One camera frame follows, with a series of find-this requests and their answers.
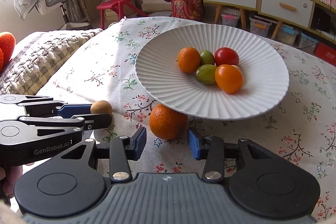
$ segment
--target white office chair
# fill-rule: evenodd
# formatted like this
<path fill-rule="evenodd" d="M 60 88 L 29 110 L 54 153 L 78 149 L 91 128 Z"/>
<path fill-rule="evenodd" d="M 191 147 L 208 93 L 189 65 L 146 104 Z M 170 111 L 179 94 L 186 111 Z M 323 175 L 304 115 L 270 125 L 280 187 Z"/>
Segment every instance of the white office chair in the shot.
<path fill-rule="evenodd" d="M 41 15 L 45 15 L 52 10 L 60 7 L 63 13 L 63 18 L 65 24 L 61 30 L 89 30 L 92 29 L 92 26 L 88 22 L 76 23 L 70 22 L 67 16 L 66 9 L 63 7 L 63 4 L 68 0 L 38 0 L 35 7 Z"/>

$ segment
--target orange knitted object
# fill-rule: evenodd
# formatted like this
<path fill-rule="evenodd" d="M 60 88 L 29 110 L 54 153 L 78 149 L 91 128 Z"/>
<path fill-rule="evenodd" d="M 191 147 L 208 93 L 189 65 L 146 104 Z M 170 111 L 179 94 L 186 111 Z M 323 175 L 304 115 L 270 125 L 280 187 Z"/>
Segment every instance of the orange knitted object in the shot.
<path fill-rule="evenodd" d="M 0 33 L 0 49 L 3 53 L 3 64 L 6 65 L 12 57 L 15 47 L 15 37 L 10 32 Z"/>
<path fill-rule="evenodd" d="M 0 49 L 0 73 L 2 72 L 2 68 L 3 68 L 3 52 Z"/>

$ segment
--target red box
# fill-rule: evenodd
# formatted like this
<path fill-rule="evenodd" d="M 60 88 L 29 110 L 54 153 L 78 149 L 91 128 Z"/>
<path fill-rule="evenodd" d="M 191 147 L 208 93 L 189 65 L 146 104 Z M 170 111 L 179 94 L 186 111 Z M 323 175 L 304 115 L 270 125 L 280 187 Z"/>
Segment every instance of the red box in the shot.
<path fill-rule="evenodd" d="M 336 66 L 336 50 L 335 49 L 320 42 L 317 45 L 314 54 L 318 58 Z"/>

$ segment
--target quilted blanket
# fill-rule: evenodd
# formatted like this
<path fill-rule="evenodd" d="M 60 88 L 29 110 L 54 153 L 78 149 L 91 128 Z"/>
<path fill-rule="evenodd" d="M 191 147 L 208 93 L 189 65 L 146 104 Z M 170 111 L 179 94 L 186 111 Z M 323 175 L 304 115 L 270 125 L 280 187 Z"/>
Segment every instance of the quilted blanket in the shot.
<path fill-rule="evenodd" d="M 19 42 L 21 50 L 14 51 L 0 75 L 0 95 L 35 95 L 79 47 L 101 31 L 51 31 Z"/>

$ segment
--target cabinet leg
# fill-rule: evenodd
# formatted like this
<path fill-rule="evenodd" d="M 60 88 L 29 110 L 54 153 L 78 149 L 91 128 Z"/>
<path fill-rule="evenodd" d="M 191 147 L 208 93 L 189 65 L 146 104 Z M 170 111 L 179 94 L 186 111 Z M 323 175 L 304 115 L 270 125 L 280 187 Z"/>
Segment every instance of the cabinet leg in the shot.
<path fill-rule="evenodd" d="M 215 24 L 218 24 L 219 21 L 219 17 L 221 16 L 221 12 L 222 12 L 222 5 L 217 5 L 216 8 L 216 16 L 215 16 Z"/>
<path fill-rule="evenodd" d="M 272 40 L 276 39 L 276 37 L 278 36 L 278 33 L 280 31 L 280 28 L 281 28 L 282 24 L 283 24 L 283 22 L 281 20 L 279 20 L 278 24 L 275 27 L 275 30 L 274 30 L 274 32 L 272 34 L 272 37 L 271 37 Z"/>
<path fill-rule="evenodd" d="M 246 17 L 245 17 L 245 9 L 240 8 L 240 19 L 241 19 L 241 28 L 246 30 Z"/>

